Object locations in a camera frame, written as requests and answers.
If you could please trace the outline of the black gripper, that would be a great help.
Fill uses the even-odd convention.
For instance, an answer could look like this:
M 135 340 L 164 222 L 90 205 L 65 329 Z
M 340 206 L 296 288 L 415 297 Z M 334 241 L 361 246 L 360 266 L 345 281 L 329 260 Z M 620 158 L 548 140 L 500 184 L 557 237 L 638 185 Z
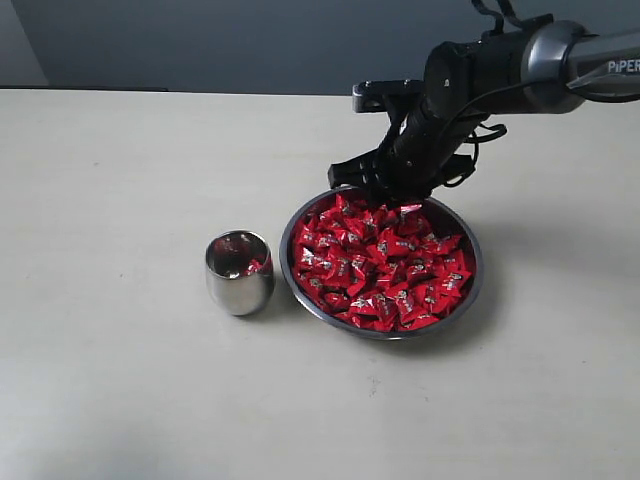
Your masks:
M 391 125 L 378 149 L 331 164 L 329 187 L 372 190 L 390 209 L 423 205 L 433 190 L 457 185 L 475 170 L 475 155 L 460 155 L 459 147 L 475 130 L 475 117 L 448 121 L 415 107 L 391 113 Z

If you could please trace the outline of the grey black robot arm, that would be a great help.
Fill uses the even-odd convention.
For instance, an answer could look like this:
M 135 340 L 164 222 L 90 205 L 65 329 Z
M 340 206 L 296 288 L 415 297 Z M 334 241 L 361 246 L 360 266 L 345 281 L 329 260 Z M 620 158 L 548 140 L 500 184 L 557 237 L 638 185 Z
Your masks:
M 352 90 L 357 113 L 384 112 L 381 143 L 328 170 L 331 188 L 358 187 L 383 201 L 413 202 L 454 188 L 476 169 L 462 155 L 504 136 L 502 124 L 477 134 L 492 115 L 566 114 L 584 102 L 639 98 L 639 33 L 596 35 L 571 21 L 531 19 L 471 43 L 434 48 L 420 80 L 366 81 Z

